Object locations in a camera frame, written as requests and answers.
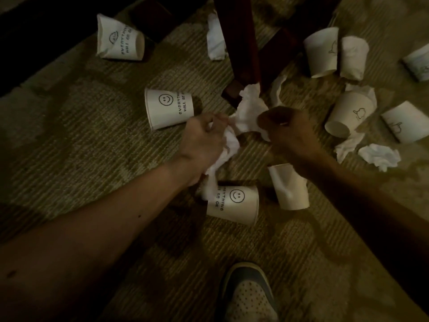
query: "white paper cup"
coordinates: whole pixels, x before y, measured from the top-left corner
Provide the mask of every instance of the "white paper cup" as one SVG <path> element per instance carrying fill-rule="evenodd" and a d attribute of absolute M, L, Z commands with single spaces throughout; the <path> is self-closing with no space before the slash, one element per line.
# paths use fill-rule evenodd
<path fill-rule="evenodd" d="M 219 186 L 215 200 L 207 205 L 207 215 L 253 226 L 259 212 L 256 186 Z"/>
<path fill-rule="evenodd" d="M 193 116 L 189 93 L 145 89 L 147 118 L 152 130 L 186 122 Z"/>
<path fill-rule="evenodd" d="M 97 15 L 97 21 L 97 55 L 104 59 L 143 59 L 145 37 L 141 32 L 102 14 Z"/>
<path fill-rule="evenodd" d="M 362 80 L 368 52 L 369 45 L 366 40 L 356 36 L 343 37 L 340 76 L 351 80 Z"/>
<path fill-rule="evenodd" d="M 325 28 L 304 40 L 312 78 L 330 75 L 337 70 L 338 27 Z"/>
<path fill-rule="evenodd" d="M 308 208 L 307 180 L 300 176 L 291 164 L 268 168 L 280 208 L 301 210 Z"/>
<path fill-rule="evenodd" d="M 325 124 L 325 130 L 339 138 L 348 138 L 375 111 L 371 99 L 355 91 L 346 91 L 338 98 Z"/>
<path fill-rule="evenodd" d="M 402 59 L 419 81 L 429 80 L 429 44 Z"/>
<path fill-rule="evenodd" d="M 381 114 L 401 143 L 411 143 L 429 136 L 429 118 L 408 101 Z"/>

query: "crumpled tissue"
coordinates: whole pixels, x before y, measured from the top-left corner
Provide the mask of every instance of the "crumpled tissue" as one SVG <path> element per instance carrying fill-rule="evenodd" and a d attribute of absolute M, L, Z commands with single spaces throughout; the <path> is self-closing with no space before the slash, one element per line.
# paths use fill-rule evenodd
<path fill-rule="evenodd" d="M 339 145 L 335 146 L 335 153 L 337 154 L 337 162 L 342 163 L 349 152 L 356 149 L 357 145 L 363 140 L 364 133 L 353 131 L 348 139 Z"/>
<path fill-rule="evenodd" d="M 375 96 L 375 90 L 370 86 L 356 86 L 351 84 L 346 84 L 345 91 L 354 91 L 356 93 L 360 93 L 364 96 L 367 96 L 373 103 L 374 107 L 377 107 L 377 97 Z"/>
<path fill-rule="evenodd" d="M 227 45 L 223 38 L 221 23 L 216 13 L 208 15 L 207 52 L 208 57 L 214 60 L 225 59 Z"/>
<path fill-rule="evenodd" d="M 285 82 L 287 79 L 287 75 L 279 75 L 276 80 L 272 82 L 271 85 L 271 92 L 270 92 L 270 98 L 271 98 L 271 104 L 275 106 L 284 106 L 282 101 L 280 100 L 280 92 L 282 91 L 282 83 Z"/>
<path fill-rule="evenodd" d="M 388 167 L 398 167 L 398 162 L 401 161 L 401 156 L 397 149 L 392 150 L 387 146 L 380 146 L 374 143 L 359 149 L 358 154 L 366 162 L 378 167 L 380 172 L 387 172 Z"/>
<path fill-rule="evenodd" d="M 244 132 L 256 131 L 261 133 L 265 141 L 270 141 L 267 131 L 258 126 L 258 116 L 268 111 L 268 106 L 259 98 L 261 87 L 258 84 L 247 85 L 241 92 L 243 98 L 237 107 L 237 111 L 229 117 L 236 135 Z"/>
<path fill-rule="evenodd" d="M 208 178 L 205 184 L 202 186 L 201 198 L 205 201 L 214 200 L 217 194 L 217 179 L 216 179 L 216 171 L 225 164 L 233 155 L 235 155 L 240 148 L 239 140 L 237 139 L 234 130 L 231 126 L 228 126 L 225 129 L 223 134 L 227 143 L 223 148 L 222 154 L 217 159 L 217 161 L 209 167 L 206 171 L 206 175 Z"/>

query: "striped carpet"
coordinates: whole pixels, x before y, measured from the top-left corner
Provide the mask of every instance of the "striped carpet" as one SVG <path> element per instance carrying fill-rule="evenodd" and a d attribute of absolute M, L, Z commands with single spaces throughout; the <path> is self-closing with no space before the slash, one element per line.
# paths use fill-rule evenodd
<path fill-rule="evenodd" d="M 262 47 L 301 0 L 252 0 Z M 142 63 L 95 57 L 94 34 L 0 99 L 0 241 L 120 187 L 167 160 L 184 125 L 151 132 L 144 88 L 186 91 L 204 111 L 233 113 L 220 96 L 233 77 L 228 60 L 207 56 L 208 2 L 155 46 Z M 127 11 L 118 19 L 128 22 Z M 370 45 L 363 84 L 376 87 L 378 110 L 361 127 L 364 144 L 399 149 L 388 173 L 356 153 L 344 166 L 429 218 L 429 141 L 400 145 L 379 114 L 409 100 L 429 114 L 429 84 L 416 83 L 398 59 L 429 42 L 429 0 L 343 0 L 335 25 Z M 310 79 L 298 56 L 285 70 L 281 99 L 306 109 L 324 148 L 340 140 L 323 129 L 346 80 Z M 329 201 L 309 183 L 311 206 L 276 204 L 266 165 L 278 161 L 259 135 L 219 173 L 257 185 L 259 220 L 245 227 L 205 216 L 191 191 L 176 197 L 115 267 L 103 292 L 77 321 L 209 321 L 218 283 L 234 262 L 259 264 L 271 281 L 284 321 L 429 321 L 387 274 Z"/>

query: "hand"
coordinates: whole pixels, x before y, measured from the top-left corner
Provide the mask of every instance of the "hand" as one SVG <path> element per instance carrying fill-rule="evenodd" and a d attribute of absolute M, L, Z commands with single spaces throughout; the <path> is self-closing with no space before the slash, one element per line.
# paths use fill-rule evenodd
<path fill-rule="evenodd" d="M 224 132 L 229 118 L 225 114 L 203 113 L 190 118 L 185 126 L 176 157 L 191 162 L 190 186 L 196 184 L 206 170 L 220 157 L 226 144 Z"/>
<path fill-rule="evenodd" d="M 309 170 L 327 154 L 321 148 L 306 113 L 278 106 L 262 113 L 258 125 L 268 132 L 273 147 L 293 165 L 297 173 L 309 178 Z"/>

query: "sneaker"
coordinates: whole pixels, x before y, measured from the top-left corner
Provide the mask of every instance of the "sneaker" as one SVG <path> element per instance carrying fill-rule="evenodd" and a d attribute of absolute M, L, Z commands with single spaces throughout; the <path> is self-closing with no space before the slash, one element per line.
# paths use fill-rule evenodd
<path fill-rule="evenodd" d="M 254 263 L 233 265 L 219 290 L 216 321 L 275 322 L 278 312 L 267 277 Z"/>

